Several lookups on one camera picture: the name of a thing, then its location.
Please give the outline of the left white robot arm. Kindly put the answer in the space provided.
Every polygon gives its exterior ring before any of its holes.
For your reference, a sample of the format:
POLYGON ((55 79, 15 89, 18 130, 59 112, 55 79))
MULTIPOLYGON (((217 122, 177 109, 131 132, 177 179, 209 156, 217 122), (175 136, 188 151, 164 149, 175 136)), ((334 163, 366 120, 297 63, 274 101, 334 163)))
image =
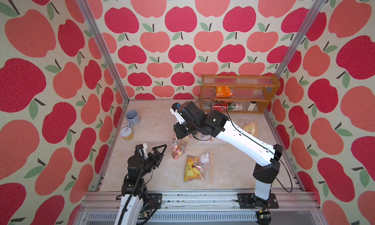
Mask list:
POLYGON ((166 148, 167 145, 156 146, 147 153, 146 144, 135 147, 134 155, 128 159, 116 225, 144 225, 161 208, 162 194, 149 194, 144 176, 159 167, 166 148))

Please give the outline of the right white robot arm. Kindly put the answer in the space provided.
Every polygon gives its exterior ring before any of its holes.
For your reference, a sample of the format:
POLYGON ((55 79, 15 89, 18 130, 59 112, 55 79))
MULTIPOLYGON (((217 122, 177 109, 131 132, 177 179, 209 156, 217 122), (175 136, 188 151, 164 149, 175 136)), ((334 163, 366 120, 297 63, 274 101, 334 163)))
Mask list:
POLYGON ((268 207, 271 186, 280 169, 282 146, 264 143, 234 124, 228 115, 217 110, 205 113, 194 102, 174 103, 170 112, 177 119, 174 132, 178 139, 202 133, 226 141, 250 156, 256 162, 255 190, 250 196, 253 207, 268 207))

